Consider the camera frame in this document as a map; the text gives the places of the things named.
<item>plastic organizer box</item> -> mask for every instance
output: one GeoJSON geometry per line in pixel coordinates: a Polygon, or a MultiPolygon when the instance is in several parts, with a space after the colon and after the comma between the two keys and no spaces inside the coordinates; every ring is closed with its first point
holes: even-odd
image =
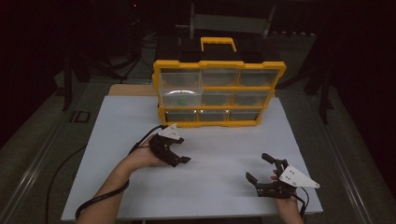
{"type": "Polygon", "coordinates": [[[286,70],[265,40],[162,37],[153,84],[162,124],[253,126],[286,70]]]}

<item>forearm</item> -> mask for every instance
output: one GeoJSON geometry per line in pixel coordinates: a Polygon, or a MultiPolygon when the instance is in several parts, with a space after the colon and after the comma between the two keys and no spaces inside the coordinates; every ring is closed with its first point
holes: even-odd
{"type": "MultiPolygon", "coordinates": [[[[134,170],[135,169],[129,167],[125,161],[120,162],[94,197],[121,188],[128,181],[134,170]]],[[[81,213],[77,223],[114,223],[119,211],[122,194],[123,192],[92,204],[81,213]]]]}

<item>white table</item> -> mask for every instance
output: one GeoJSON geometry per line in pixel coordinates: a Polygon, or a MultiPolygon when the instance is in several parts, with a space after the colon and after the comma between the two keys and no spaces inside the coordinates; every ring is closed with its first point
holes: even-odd
{"type": "MultiPolygon", "coordinates": [[[[159,124],[157,102],[155,96],[105,98],[62,220],[74,220],[77,208],[93,196],[132,146],[159,124]]],[[[272,99],[259,126],[201,127],[179,132],[185,141],[171,149],[191,160],[176,168],[149,167],[134,173],[121,202],[119,219],[274,215],[273,199],[257,197],[245,178],[250,172],[259,182],[272,182],[275,166],[262,160],[263,152],[287,159],[309,176],[277,98],[272,99]]],[[[322,212],[315,190],[307,191],[310,203],[306,213],[322,212]]],[[[306,199],[302,191],[297,192],[306,199]]]]}

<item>yellow storage organizer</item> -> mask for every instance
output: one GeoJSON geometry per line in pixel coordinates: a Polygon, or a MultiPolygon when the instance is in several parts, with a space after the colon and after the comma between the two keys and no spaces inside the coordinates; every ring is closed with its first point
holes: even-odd
{"type": "MultiPolygon", "coordinates": [[[[206,44],[212,47],[230,45],[231,54],[237,53],[232,38],[202,37],[202,52],[206,44]]],[[[261,122],[286,65],[269,60],[259,63],[236,59],[223,61],[219,56],[221,54],[216,60],[206,60],[202,56],[197,62],[181,62],[175,60],[176,56],[157,57],[153,84],[158,92],[158,115],[162,124],[238,127],[261,122]]]]}

